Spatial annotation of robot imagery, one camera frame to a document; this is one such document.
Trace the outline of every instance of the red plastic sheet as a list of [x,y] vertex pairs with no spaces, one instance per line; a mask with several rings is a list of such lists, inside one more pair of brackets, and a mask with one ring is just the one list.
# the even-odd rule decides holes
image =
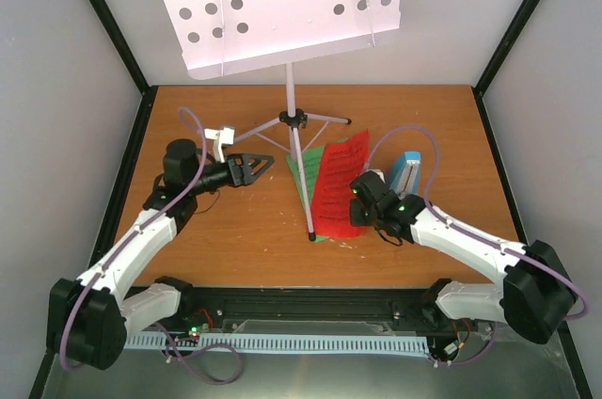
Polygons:
[[349,202],[354,193],[349,187],[368,160],[368,130],[340,143],[325,146],[320,173],[311,201],[316,234],[355,237],[366,229],[352,227]]

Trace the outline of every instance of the black frame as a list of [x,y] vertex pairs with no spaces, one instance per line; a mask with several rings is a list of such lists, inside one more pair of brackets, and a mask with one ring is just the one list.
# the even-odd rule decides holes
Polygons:
[[[99,20],[102,22],[104,29],[109,35],[109,38],[115,45],[115,48],[117,49],[121,60],[125,64],[128,72],[132,76],[132,79],[134,80],[141,94],[141,102],[135,118],[135,124],[130,134],[130,138],[128,140],[125,152],[123,154],[118,177],[115,181],[115,185],[113,187],[113,191],[111,193],[111,197],[107,205],[106,212],[104,214],[101,230],[99,232],[99,236],[97,238],[96,244],[92,252],[90,263],[95,263],[98,259],[100,259],[103,256],[103,254],[106,251],[108,251],[112,247],[113,241],[117,234],[121,213],[125,205],[127,193],[135,170],[135,164],[137,161],[138,154],[140,152],[140,148],[142,146],[144,135],[146,133],[147,124],[151,116],[151,111],[158,87],[149,86],[146,78],[144,77],[143,72],[140,70],[140,67],[138,66],[135,60],[134,54],[132,53],[130,47],[127,44],[126,39],[123,37],[123,34],[119,29],[119,25],[113,17],[109,6],[106,4],[106,1],[89,0],[89,2],[94,8]],[[479,114],[481,116],[483,128],[487,136],[489,147],[493,154],[496,168],[498,170],[499,179],[501,181],[501,185],[506,200],[508,202],[508,207],[510,209],[510,213],[515,225],[516,234],[518,235],[519,240],[523,243],[527,242],[527,237],[522,223],[520,221],[515,199],[510,188],[510,183],[508,182],[508,177],[506,175],[506,171],[504,169],[501,156],[499,154],[498,145],[496,143],[496,139],[491,128],[489,118],[487,117],[487,111],[485,109],[483,97],[487,89],[493,82],[499,69],[501,68],[504,60],[512,50],[523,28],[528,23],[532,13],[535,11],[539,2],[540,0],[522,1],[514,18],[510,22],[508,29],[506,30],[501,41],[499,42],[496,51],[494,52],[487,66],[485,67],[481,78],[473,88],[475,102],[479,110]],[[254,295],[256,292],[256,290],[250,288],[240,290],[223,290],[224,294],[236,294],[237,296],[239,295],[241,298],[243,298],[246,295]],[[328,294],[328,291],[304,291],[301,294],[304,297],[304,300],[307,300],[308,297],[313,296],[315,296],[316,300],[324,300],[325,293]],[[391,291],[380,293],[391,294]],[[360,292],[355,290],[338,290],[335,294],[360,296],[365,294],[379,294],[379,291],[368,290]],[[571,373],[576,382],[580,397],[592,397],[592,393],[587,383],[587,379],[581,367],[577,350],[575,348],[575,345],[573,344],[573,339],[571,338],[571,334],[566,323],[561,325],[561,327],[558,330],[558,333],[560,335],[562,347],[564,349],[564,353],[571,368]],[[40,369],[38,371],[38,375],[36,376],[33,388],[31,390],[29,396],[30,398],[40,398],[42,396],[46,380],[48,379],[48,375],[50,373],[50,369],[54,361],[54,357],[55,354],[51,353],[48,350],[46,351]]]

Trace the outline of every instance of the stand leg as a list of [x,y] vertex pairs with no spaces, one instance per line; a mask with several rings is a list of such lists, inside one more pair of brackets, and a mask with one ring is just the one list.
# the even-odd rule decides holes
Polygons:
[[245,140],[246,138],[249,138],[253,135],[255,135],[256,133],[260,133],[261,131],[267,129],[267,128],[271,128],[272,126],[279,124],[280,123],[280,119],[273,119],[273,120],[269,120],[267,123],[262,124],[261,126],[258,126],[255,129],[251,129],[250,131],[247,131],[244,134],[241,134],[238,137],[234,138],[234,143],[236,142],[240,142],[241,140]]
[[321,121],[329,121],[331,123],[344,123],[351,124],[351,119],[340,119],[338,117],[329,117],[327,115],[318,115],[318,114],[306,114],[309,120],[321,120]]
[[291,147],[291,153],[293,151],[296,152],[297,165],[299,167],[299,179],[301,180],[301,191],[303,192],[303,208],[305,210],[305,218],[308,221],[308,233],[309,240],[316,240],[316,232],[313,229],[313,219],[311,218],[311,205],[309,203],[309,195],[308,195],[308,184],[305,181],[305,167],[303,166],[303,156],[301,155],[301,141],[299,140],[299,130],[297,128],[291,128],[291,134],[293,134],[293,144],[294,147]]

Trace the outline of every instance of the red wire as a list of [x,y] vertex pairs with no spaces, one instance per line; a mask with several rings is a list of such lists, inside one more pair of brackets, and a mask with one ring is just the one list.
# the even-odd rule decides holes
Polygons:
[[195,315],[199,315],[199,314],[205,314],[209,328],[214,327],[214,320],[211,318],[211,315],[207,312],[207,310],[205,310],[204,308],[201,308],[200,310],[196,310]]
[[455,326],[455,322],[451,321],[451,325],[453,326],[453,332],[455,333],[455,339],[460,342],[460,335],[458,334],[458,327]]
[[467,326],[468,334],[467,334],[466,338],[464,339],[464,342],[466,342],[466,341],[468,341],[468,337],[470,336],[470,322],[466,318],[462,319],[462,322],[464,323],[465,326]]

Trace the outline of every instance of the music stand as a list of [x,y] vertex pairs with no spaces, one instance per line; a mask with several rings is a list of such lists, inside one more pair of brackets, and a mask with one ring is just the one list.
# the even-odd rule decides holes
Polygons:
[[[260,136],[297,161],[309,240],[311,218],[298,129],[308,120],[351,123],[346,118],[305,113],[296,107],[293,63],[395,41],[400,0],[164,0],[191,77],[202,80],[285,65],[287,108],[277,118],[234,138]],[[280,122],[289,125],[290,149],[261,134]]]

